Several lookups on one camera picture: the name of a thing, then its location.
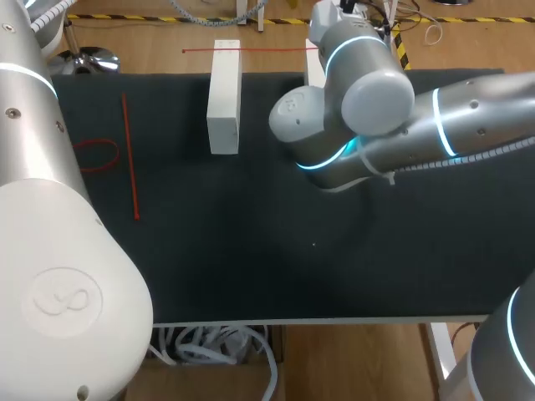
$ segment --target cable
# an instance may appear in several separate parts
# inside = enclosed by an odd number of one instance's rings
[[[277,363],[268,341],[268,327],[264,326],[264,335],[247,326],[227,327],[186,327],[174,341],[174,351],[178,360],[173,359],[167,352],[173,343],[175,329],[173,327],[160,327],[158,329],[158,348],[150,345],[150,351],[162,362],[170,366],[178,364],[239,364],[247,356],[252,340],[257,340],[266,353],[267,362],[271,371],[269,384],[264,392],[262,401],[269,401],[278,381]]]
[[[396,25],[399,25],[399,26],[400,26],[400,27],[398,28],[399,32],[407,32],[407,31],[410,31],[411,29],[414,29],[414,28],[416,28],[418,25],[421,24],[421,15],[418,13],[418,12],[420,11],[420,4],[418,4],[415,0],[412,0],[412,3],[415,5],[416,10],[413,9],[413,8],[411,7],[410,4],[407,4],[407,3],[405,3],[405,2],[398,2],[398,4],[401,4],[402,6],[405,6],[406,8],[413,10],[413,11],[410,11],[410,12],[409,12],[409,11],[403,11],[403,10],[399,10],[399,9],[398,9],[397,11],[398,11],[398,13],[401,14],[401,15],[400,15],[401,18],[410,18],[410,17],[414,17],[415,15],[417,15],[417,16],[419,17],[418,21],[415,21],[415,22],[414,22],[414,25],[412,25],[412,26],[410,26],[410,27],[408,27],[408,28],[405,28],[405,29],[401,29],[400,22],[399,22],[399,21],[396,21],[396,22],[394,23],[394,26],[396,26]]]
[[[78,0],[62,0],[52,8],[50,8],[45,14],[33,21],[31,27],[33,33],[37,33],[44,27],[46,27],[51,21],[53,21],[61,13],[64,13],[67,8],[75,4]]]
[[[505,153],[513,152],[515,150],[520,150],[527,148],[528,146],[535,145],[535,137],[531,136],[524,140],[519,140],[508,145],[501,146],[493,150],[487,150],[476,155],[468,155],[463,157],[454,157],[448,160],[439,160],[433,161],[430,163],[423,163],[420,165],[411,165],[409,167],[403,167],[397,171],[417,171],[417,170],[428,170],[428,169],[440,169],[442,167],[450,167],[453,165],[467,165],[481,160],[491,159]]]
[[[193,23],[197,23],[199,25],[205,26],[205,27],[228,27],[229,25],[236,25],[237,23],[243,21],[244,19],[250,18],[254,13],[257,13],[258,10],[262,7],[264,7],[266,4],[268,4],[268,0],[261,0],[260,3],[258,3],[256,6],[251,8],[249,11],[247,11],[245,14],[229,19],[228,21],[220,21],[220,22],[212,22],[207,21],[206,19],[193,17],[191,14],[189,14],[184,8],[182,8],[181,5],[179,5],[176,0],[170,0],[171,6],[173,6],[176,11],[178,11],[184,18],[189,19]]]
[[[462,325],[460,325],[457,330],[455,330],[455,332],[453,333],[453,336],[451,336],[451,346],[453,347],[453,344],[455,343],[455,339],[457,338],[457,334],[459,334],[459,332],[461,332],[461,330],[469,327],[469,326],[476,326],[477,323],[462,323]]]
[[[381,17],[383,17],[383,23],[387,23],[388,24],[388,16],[386,15],[385,10],[381,6],[378,6],[377,4],[372,3],[372,2],[360,2],[360,3],[361,4],[365,4],[366,6],[371,6],[371,7],[375,8],[377,13],[381,14]]]
[[[405,11],[411,11],[411,12],[413,12],[413,13],[417,13],[417,14],[419,14],[419,15],[420,15],[420,21],[419,21],[418,23],[421,22],[421,17],[423,17],[423,18],[427,18],[427,19],[433,21],[433,24],[431,24],[431,25],[430,25],[429,27],[427,27],[427,29],[425,30],[424,41],[425,41],[425,44],[426,44],[427,46],[433,46],[433,45],[439,43],[439,42],[442,40],[442,35],[443,35],[443,33],[444,33],[444,30],[442,29],[442,24],[439,23],[438,21],[436,21],[436,19],[434,19],[431,15],[426,14],[426,13],[420,11],[420,10],[417,9],[417,8],[411,8],[411,7],[406,7],[406,6],[398,6],[398,9],[399,9],[399,10],[402,10],[402,11],[403,11],[403,10],[405,10]],[[430,41],[429,41],[429,33],[431,32],[431,30],[432,30],[433,28],[438,29],[440,34],[439,34],[438,39],[437,39],[435,42],[430,42]]]

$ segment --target table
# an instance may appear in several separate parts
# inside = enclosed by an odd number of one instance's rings
[[[410,71],[417,93],[491,70]],[[314,187],[268,128],[302,74],[244,74],[240,154],[210,154],[207,75],[58,76],[73,143],[119,164],[84,175],[145,278],[155,323],[444,322],[491,313],[535,266],[535,149],[441,170]],[[130,110],[134,221],[120,94]],[[78,153],[97,165],[105,148]]]

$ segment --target yellow black warning tape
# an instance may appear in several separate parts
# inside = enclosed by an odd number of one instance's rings
[[[114,20],[138,20],[151,21],[160,23],[189,23],[187,18],[181,17],[144,17],[141,15],[117,15],[117,14],[70,14],[71,19],[114,19]],[[228,21],[232,18],[199,18],[203,21],[220,23]],[[535,23],[535,17],[477,17],[477,18],[449,18],[437,17],[435,18],[439,23]],[[419,22],[419,17],[400,18],[398,22]],[[422,18],[421,22],[432,22],[429,18]],[[247,23],[258,23],[255,18],[249,18]],[[308,25],[309,19],[306,18],[270,18],[264,19],[264,23],[277,25]]]
[[[398,58],[400,59],[401,68],[403,68],[405,71],[408,69],[412,69],[409,63],[409,57],[407,56],[407,51],[405,50],[405,45],[403,44],[403,41],[401,40],[400,30],[398,28],[394,28],[392,32],[394,35],[395,51],[398,53]]]
[[[476,18],[450,18],[450,17],[438,17],[435,18],[439,23],[535,23],[535,17],[476,17]],[[429,18],[409,17],[399,18],[398,22],[423,22],[431,23]]]
[[[181,17],[143,17],[140,15],[116,15],[116,14],[69,14],[70,19],[105,19],[105,20],[130,20],[130,21],[151,21],[158,23],[190,23],[191,21],[187,18]],[[222,23],[224,21],[229,21],[232,18],[199,18],[202,21],[209,23]],[[255,18],[249,18],[247,23],[258,23],[258,20]],[[264,23],[277,24],[277,25],[308,25],[310,23],[309,19],[301,18],[271,18],[264,19]]]

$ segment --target wooden floor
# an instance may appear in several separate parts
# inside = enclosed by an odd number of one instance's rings
[[[203,17],[232,16],[233,0],[179,0]],[[271,0],[266,18],[309,18],[313,0],[291,9]],[[533,0],[475,0],[465,7],[444,7],[420,0],[435,17],[533,17]],[[72,13],[176,15],[167,0],[82,0]],[[148,24],[76,20],[81,45],[110,48],[125,73],[198,73],[211,68],[210,53],[183,53],[183,48],[210,48],[215,38],[240,38],[244,47],[303,46],[307,29],[297,25],[204,28],[190,24]],[[444,37],[424,45],[421,24],[402,33],[413,69],[504,68],[522,72],[535,66],[535,23],[445,23]],[[303,71],[302,53],[245,53],[245,72]],[[456,342],[459,358],[469,347],[473,328]],[[294,326],[287,329],[276,400],[410,400],[434,398],[424,348],[416,325]],[[130,386],[129,401],[256,400],[268,382],[268,368],[178,368],[147,366]]]

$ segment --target robot logo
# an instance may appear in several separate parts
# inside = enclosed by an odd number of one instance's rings
[[[80,335],[102,312],[102,292],[80,270],[57,267],[39,273],[23,299],[23,315],[38,332],[54,338]]]
[[[296,92],[285,99],[278,108],[280,114],[291,114],[303,102],[304,96],[301,92]]]
[[[41,303],[38,297],[33,299],[33,303],[35,303],[37,309],[39,309],[42,313],[46,313],[50,316],[59,316],[68,310],[83,311],[89,306],[89,293],[83,289],[78,289],[74,292],[71,292],[65,297],[61,297],[55,292],[53,298],[57,301],[57,303]]]

